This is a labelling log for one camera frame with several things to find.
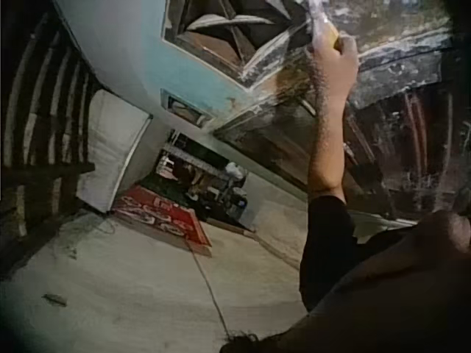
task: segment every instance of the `wire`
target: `wire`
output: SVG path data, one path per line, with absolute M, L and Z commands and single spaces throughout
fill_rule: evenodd
M 229 335 L 229 330 L 227 329 L 226 321 L 224 320 L 224 316 L 222 315 L 221 308 L 219 307 L 219 305 L 216 301 L 216 297 L 214 296 L 214 292 L 213 292 L 213 289 L 211 287 L 211 284 L 209 283 L 209 280 L 206 277 L 206 274 L 203 271 L 203 268 L 202 268 L 201 264 L 199 263 L 198 258 L 196 257 L 196 254 L 194 253 L 193 249 L 191 248 L 190 244 L 188 243 L 188 241 L 186 239 L 185 239 L 185 244 L 188 247 L 188 250 L 190 250 L 191 254 L 193 255 L 194 262 L 196 263 L 196 266 L 197 266 L 201 276 L 203 277 L 203 279 L 206 283 L 206 287 L 208 287 L 208 291 L 209 291 L 209 294 L 211 296 L 211 300 L 213 301 L 214 307 L 216 308 L 216 311 L 218 312 L 219 320 L 221 321 L 222 327 L 224 328 L 224 331 L 226 332 L 226 336 L 229 337 L 230 335 Z

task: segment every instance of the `red mat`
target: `red mat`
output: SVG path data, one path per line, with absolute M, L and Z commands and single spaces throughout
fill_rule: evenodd
M 131 218 L 201 246 L 211 246 L 193 210 L 136 185 L 115 201 L 117 215 Z

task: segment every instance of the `hand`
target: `hand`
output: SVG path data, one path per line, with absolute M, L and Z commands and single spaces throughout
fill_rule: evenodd
M 318 87 L 320 102 L 329 107 L 344 109 L 348 94 L 355 84 L 358 73 L 358 52 L 355 38 L 339 37 L 335 45 L 325 32 L 313 40 L 314 80 Z

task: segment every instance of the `black sleeve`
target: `black sleeve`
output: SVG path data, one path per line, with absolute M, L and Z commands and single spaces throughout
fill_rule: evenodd
M 308 211 L 308 238 L 302 254 L 300 292 L 311 311 L 350 269 L 358 264 L 355 225 L 335 196 L 314 199 Z

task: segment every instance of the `hallway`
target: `hallway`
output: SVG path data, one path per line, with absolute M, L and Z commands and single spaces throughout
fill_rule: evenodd
M 2 284 L 1 309 L 32 352 L 217 352 L 222 320 L 263 337 L 302 317 L 296 270 L 249 238 L 202 227 L 213 256 L 195 259 L 81 211 Z

